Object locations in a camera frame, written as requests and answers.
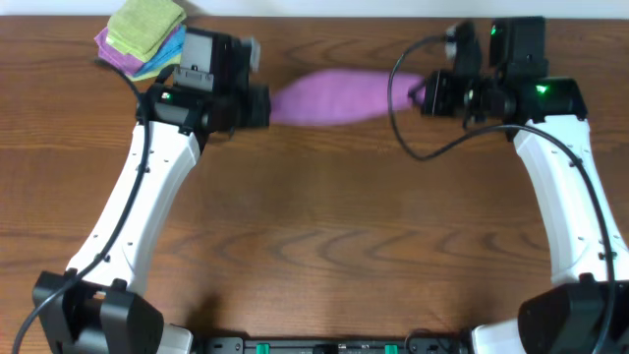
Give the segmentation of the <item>purple microfiber cloth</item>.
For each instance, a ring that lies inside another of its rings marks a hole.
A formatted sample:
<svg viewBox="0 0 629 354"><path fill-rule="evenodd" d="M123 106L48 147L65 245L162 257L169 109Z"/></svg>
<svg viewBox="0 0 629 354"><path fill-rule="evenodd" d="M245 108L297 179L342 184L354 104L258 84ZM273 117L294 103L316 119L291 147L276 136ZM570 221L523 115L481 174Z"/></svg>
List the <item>purple microfiber cloth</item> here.
<svg viewBox="0 0 629 354"><path fill-rule="evenodd" d="M424 77L382 71L326 69L307 74L271 97L273 125L326 127L365 122L412 105L408 96Z"/></svg>

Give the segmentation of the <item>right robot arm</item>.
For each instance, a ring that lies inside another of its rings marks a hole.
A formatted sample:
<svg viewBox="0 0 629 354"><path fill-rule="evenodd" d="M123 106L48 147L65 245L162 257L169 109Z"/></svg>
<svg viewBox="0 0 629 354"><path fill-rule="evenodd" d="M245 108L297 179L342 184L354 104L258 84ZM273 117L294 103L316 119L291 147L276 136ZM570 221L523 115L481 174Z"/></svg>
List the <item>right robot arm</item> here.
<svg viewBox="0 0 629 354"><path fill-rule="evenodd" d="M438 37L453 66L409 95L429 116L497 120L533 183L551 258L552 288L515 319L476 327L474 353L624 353L628 248L605 197L589 113L571 78L548 73L541 17L493 22L488 55L474 25Z"/></svg>

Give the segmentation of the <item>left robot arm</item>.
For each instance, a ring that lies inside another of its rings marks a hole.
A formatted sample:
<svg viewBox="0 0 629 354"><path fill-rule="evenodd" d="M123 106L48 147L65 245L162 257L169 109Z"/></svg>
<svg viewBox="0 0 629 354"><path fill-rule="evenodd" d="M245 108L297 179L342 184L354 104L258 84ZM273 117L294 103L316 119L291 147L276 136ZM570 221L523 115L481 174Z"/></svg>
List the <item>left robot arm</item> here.
<svg viewBox="0 0 629 354"><path fill-rule="evenodd" d="M253 38L189 28L179 63L138 92L130 150L105 208L62 273L43 272L31 322L54 353L188 353L192 333L144 297L157 240L210 135L270 122L269 90L254 85Z"/></svg>

